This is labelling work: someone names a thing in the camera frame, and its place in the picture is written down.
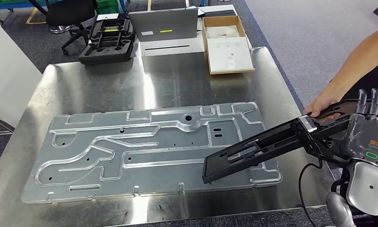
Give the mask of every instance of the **metal bracket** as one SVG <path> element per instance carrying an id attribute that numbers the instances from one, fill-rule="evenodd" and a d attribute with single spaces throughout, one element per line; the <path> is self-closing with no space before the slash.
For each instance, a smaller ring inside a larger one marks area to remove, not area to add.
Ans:
<path id="1" fill-rule="evenodd" d="M 334 155 L 327 140 L 347 129 L 356 104 L 356 99 L 339 102 L 329 106 L 317 119 L 308 116 L 295 118 L 207 156 L 203 165 L 203 182 L 210 183 L 303 146 L 310 155 L 339 166 L 345 165 L 347 160 Z M 334 113 L 341 115 L 325 119 Z M 242 151 L 244 155 L 229 158 Z"/>

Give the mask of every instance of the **stamped metal panel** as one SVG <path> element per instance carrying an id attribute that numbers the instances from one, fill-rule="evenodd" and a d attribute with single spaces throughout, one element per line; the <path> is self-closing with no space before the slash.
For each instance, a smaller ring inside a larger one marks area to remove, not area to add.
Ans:
<path id="1" fill-rule="evenodd" d="M 22 201 L 80 201 L 277 184 L 282 175 L 275 159 L 211 184 L 203 184 L 201 178 L 204 157 L 264 129 L 253 102 L 57 116 Z"/>

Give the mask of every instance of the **cardboard box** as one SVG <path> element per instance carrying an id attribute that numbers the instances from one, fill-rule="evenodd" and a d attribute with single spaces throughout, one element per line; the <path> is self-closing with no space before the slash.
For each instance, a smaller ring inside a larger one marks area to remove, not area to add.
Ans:
<path id="1" fill-rule="evenodd" d="M 239 37 L 207 39 L 207 28 L 219 26 L 236 26 Z M 203 43 L 211 75 L 255 70 L 239 16 L 203 18 Z"/>

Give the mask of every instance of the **silver laptop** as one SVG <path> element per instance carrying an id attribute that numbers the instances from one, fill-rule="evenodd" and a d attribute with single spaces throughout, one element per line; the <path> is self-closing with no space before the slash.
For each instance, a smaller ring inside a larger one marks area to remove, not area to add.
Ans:
<path id="1" fill-rule="evenodd" d="M 198 9 L 168 9 L 129 13 L 141 42 L 197 36 Z"/>

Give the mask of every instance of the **metal table surface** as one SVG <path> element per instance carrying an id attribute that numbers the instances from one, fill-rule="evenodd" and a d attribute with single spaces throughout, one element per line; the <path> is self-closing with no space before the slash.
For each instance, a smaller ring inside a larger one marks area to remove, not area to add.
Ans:
<path id="1" fill-rule="evenodd" d="M 299 116 L 268 49 L 254 49 L 252 59 L 255 72 L 221 76 L 209 76 L 204 53 L 49 65 L 0 159 L 0 226 L 112 226 L 299 207 L 299 173 L 306 163 L 316 163 L 302 149 L 278 158 L 283 181 L 277 186 L 53 204 L 21 201 L 56 115 L 254 101 L 267 128 Z M 324 205 L 332 181 L 326 166 L 308 169 L 302 180 L 306 205 Z"/>

